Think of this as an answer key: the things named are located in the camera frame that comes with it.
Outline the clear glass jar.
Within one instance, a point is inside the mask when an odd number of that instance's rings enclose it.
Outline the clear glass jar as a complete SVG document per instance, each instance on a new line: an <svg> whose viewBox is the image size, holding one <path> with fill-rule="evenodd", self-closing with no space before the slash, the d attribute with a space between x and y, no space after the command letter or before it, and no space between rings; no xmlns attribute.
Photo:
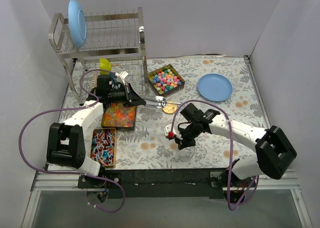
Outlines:
<svg viewBox="0 0 320 228"><path fill-rule="evenodd" d="M180 162L189 162L195 155L195 147L187 147L177 151L177 158Z"/></svg>

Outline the silver metal scoop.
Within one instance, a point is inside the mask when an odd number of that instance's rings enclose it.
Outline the silver metal scoop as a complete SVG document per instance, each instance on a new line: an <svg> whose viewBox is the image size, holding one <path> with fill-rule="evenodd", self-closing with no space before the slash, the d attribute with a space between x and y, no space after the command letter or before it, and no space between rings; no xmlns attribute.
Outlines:
<svg viewBox="0 0 320 228"><path fill-rule="evenodd" d="M168 101L162 96L145 96L143 99L146 102L146 107L162 109L168 104L180 105L181 102Z"/></svg>

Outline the tin of gummy candies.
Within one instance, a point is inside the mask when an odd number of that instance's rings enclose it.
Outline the tin of gummy candies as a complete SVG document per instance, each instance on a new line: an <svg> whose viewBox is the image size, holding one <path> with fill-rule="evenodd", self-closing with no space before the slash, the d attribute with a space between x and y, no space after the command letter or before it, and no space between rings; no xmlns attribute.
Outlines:
<svg viewBox="0 0 320 228"><path fill-rule="evenodd" d="M115 128L119 131L134 131L136 125L137 107L125 107L122 103L111 103L105 110L102 128Z"/></svg>

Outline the tin of colourful star candies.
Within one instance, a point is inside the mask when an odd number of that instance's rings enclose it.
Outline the tin of colourful star candies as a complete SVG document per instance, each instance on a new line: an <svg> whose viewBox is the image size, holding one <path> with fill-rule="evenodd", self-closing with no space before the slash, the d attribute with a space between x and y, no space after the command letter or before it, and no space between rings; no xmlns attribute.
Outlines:
<svg viewBox="0 0 320 228"><path fill-rule="evenodd" d="M148 83L156 95L163 97L168 97L185 86L184 79L171 64L149 72Z"/></svg>

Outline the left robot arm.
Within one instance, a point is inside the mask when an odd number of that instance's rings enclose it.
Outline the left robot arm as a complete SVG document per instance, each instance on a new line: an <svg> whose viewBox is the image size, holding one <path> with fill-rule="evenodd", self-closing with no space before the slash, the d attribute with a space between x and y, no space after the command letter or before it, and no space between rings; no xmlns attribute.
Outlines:
<svg viewBox="0 0 320 228"><path fill-rule="evenodd" d="M126 71L98 75L96 88L86 91L88 97L83 106L71 118L50 126L48 163L89 174L89 182L96 188L105 185L107 179L100 171L101 165L86 154L85 131L112 103L122 103L125 107L146 104L126 81L128 75Z"/></svg>

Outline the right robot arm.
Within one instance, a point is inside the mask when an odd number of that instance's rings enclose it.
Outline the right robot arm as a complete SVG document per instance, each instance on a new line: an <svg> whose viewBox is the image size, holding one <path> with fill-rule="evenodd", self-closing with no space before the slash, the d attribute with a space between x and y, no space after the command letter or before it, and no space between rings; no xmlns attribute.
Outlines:
<svg viewBox="0 0 320 228"><path fill-rule="evenodd" d="M193 103L185 106L181 115L186 127L171 124L165 128L166 137L173 139L180 150L195 146L202 133L218 135L237 142L255 152L255 156L236 159L215 180L221 184L239 186L244 180L266 175L279 180L297 157L297 152L283 130L277 126L269 129L254 127L229 120L222 112L208 109L203 112Z"/></svg>

